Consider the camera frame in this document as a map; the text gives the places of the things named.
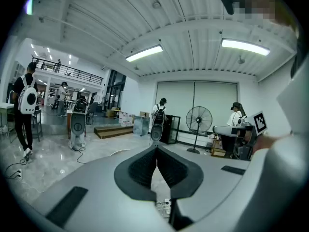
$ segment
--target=glossy floor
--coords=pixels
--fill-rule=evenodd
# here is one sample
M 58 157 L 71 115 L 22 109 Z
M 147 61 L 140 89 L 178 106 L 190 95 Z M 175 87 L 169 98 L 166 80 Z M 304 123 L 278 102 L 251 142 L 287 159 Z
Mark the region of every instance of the glossy floor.
M 109 139 L 99 139 L 94 133 L 89 133 L 86 137 L 86 151 L 83 156 L 79 152 L 68 148 L 68 138 L 66 135 L 44 136 L 40 142 L 34 140 L 33 155 L 27 165 L 13 165 L 7 171 L 7 175 L 13 174 L 16 170 L 22 169 L 22 179 L 8 179 L 11 190 L 22 197 L 28 203 L 35 201 L 41 192 L 47 190 L 53 183 L 62 179 L 69 173 L 79 168 L 81 162 L 89 162 L 121 149 L 146 148 L 149 146 L 149 135 L 140 137 L 134 134 L 113 137 Z M 181 144 L 164 145 L 168 148 L 186 150 L 188 147 Z M 0 167 L 2 172 L 12 163 L 17 163 L 23 159 L 23 151 L 18 139 L 12 144 L 5 136 L 0 136 Z M 163 202 L 170 197 L 169 187 L 164 181 L 159 170 L 153 174 L 152 188 L 157 193 L 157 200 Z

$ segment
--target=chair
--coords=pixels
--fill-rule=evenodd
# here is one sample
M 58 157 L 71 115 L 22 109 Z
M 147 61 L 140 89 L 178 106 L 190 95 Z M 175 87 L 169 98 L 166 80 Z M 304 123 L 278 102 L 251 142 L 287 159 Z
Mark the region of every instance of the chair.
M 98 106 L 97 102 L 94 102 L 89 106 L 88 113 L 86 115 L 87 125 L 93 124 L 93 117 L 94 117 L 94 113 L 96 112 L 97 106 Z

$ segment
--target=standing fan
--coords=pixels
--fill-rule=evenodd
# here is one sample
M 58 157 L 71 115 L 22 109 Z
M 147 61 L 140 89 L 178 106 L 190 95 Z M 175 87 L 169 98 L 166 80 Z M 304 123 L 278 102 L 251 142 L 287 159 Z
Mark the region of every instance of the standing fan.
M 205 107 L 196 106 L 188 112 L 186 122 L 189 130 L 199 135 L 206 132 L 211 127 L 212 116 L 210 111 Z M 197 136 L 195 138 L 194 147 L 187 149 L 187 151 L 199 154 L 199 151 L 195 149 L 196 144 Z

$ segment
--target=white backpack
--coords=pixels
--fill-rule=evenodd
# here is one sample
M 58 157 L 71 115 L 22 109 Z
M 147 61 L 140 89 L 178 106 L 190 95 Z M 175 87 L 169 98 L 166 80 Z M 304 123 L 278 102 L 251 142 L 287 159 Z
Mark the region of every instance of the white backpack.
M 21 76 L 24 83 L 24 88 L 18 97 L 18 110 L 22 114 L 33 114 L 37 103 L 37 91 L 33 87 L 35 80 L 33 79 L 31 85 L 27 84 L 25 76 Z

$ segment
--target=black shirt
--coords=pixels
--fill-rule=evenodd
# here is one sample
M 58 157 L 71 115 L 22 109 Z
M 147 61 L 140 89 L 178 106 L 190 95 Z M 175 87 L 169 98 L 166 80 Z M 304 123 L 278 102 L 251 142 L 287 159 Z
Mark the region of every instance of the black shirt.
M 25 79 L 26 79 L 27 84 L 31 85 L 31 83 L 33 81 L 32 74 L 30 74 L 30 73 L 25 74 Z M 19 78 L 17 78 L 17 80 L 16 80 L 16 82 L 14 84 L 13 91 L 15 93 L 17 93 L 18 96 L 19 96 L 21 91 L 23 91 L 24 87 L 25 86 L 24 86 L 23 80 L 21 79 L 21 77 L 19 77 Z M 36 82 L 34 83 L 33 87 L 38 92 L 38 87 L 37 87 L 37 83 Z M 15 109 L 15 111 L 18 110 L 18 97 L 15 99 L 14 109 Z

